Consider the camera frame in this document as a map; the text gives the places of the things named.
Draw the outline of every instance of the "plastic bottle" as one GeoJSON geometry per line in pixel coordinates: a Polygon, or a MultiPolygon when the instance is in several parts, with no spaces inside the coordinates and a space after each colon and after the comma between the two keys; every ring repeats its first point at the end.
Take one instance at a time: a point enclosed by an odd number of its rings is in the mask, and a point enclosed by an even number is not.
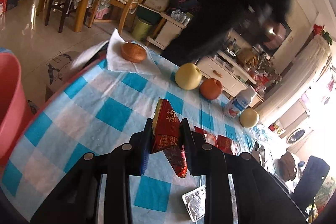
{"type": "Polygon", "coordinates": [[[254,90],[254,88],[248,86],[246,90],[239,92],[236,97],[234,97],[223,107],[224,115],[230,119],[237,117],[240,112],[242,112],[245,108],[248,107],[249,104],[251,104],[253,98],[256,95],[257,92],[254,90]]]}

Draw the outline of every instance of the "red wrapper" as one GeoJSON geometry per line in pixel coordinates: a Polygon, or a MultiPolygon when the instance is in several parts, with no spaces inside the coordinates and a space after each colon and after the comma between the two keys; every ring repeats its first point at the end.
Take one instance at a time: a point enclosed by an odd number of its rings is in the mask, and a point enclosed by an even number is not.
{"type": "Polygon", "coordinates": [[[218,148],[222,150],[224,153],[231,154],[231,155],[237,154],[238,144],[235,141],[227,137],[218,135],[217,144],[218,144],[218,148]]]}
{"type": "Polygon", "coordinates": [[[195,132],[197,132],[197,133],[201,133],[202,135],[204,135],[204,137],[205,137],[205,141],[206,141],[207,143],[210,143],[210,144],[212,144],[213,146],[218,147],[218,145],[217,145],[217,140],[216,140],[216,136],[215,136],[215,135],[209,133],[209,132],[206,131],[205,129],[202,129],[202,128],[199,128],[199,127],[196,127],[196,126],[194,126],[194,128],[195,128],[195,132]]]}
{"type": "Polygon", "coordinates": [[[176,175],[184,178],[187,173],[187,164],[184,150],[179,146],[180,126],[181,122],[169,101],[160,98],[153,119],[152,153],[164,150],[164,154],[176,175]]]}

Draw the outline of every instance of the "dining table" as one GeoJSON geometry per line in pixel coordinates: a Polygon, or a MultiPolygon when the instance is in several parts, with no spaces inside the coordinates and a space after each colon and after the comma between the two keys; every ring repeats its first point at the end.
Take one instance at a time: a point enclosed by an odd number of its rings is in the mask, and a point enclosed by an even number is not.
{"type": "MultiPolygon", "coordinates": [[[[234,140],[237,155],[251,152],[257,141],[265,148],[265,169],[275,173],[274,161],[286,152],[276,134],[262,124],[243,128],[238,118],[224,116],[222,108],[229,101],[224,94],[210,101],[198,88],[181,89],[174,80],[178,67],[149,52],[160,74],[111,71],[102,58],[73,77],[34,116],[1,180],[7,199],[28,221],[85,153],[110,153],[142,131],[159,98],[168,99],[177,117],[187,118],[190,126],[234,140]]],[[[204,184],[204,176],[189,172],[177,177],[162,151],[151,154],[144,175],[130,176],[133,223],[191,223],[181,196],[204,184]]]]}

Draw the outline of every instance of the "pink bucket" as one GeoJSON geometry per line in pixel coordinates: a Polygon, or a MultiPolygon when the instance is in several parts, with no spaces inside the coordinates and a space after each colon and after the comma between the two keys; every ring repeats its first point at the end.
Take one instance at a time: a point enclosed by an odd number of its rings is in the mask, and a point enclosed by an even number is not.
{"type": "Polygon", "coordinates": [[[21,66],[13,54],[0,53],[0,83],[0,165],[4,165],[33,117],[21,83],[21,66]]]}

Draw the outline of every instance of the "yellow bucket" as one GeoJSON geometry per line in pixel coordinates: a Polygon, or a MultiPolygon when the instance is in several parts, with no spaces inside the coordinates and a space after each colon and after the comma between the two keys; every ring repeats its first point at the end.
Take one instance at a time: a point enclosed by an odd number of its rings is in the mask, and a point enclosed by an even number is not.
{"type": "Polygon", "coordinates": [[[135,24],[135,27],[133,29],[132,36],[139,41],[145,39],[151,27],[152,24],[141,18],[138,18],[137,23],[135,24]]]}

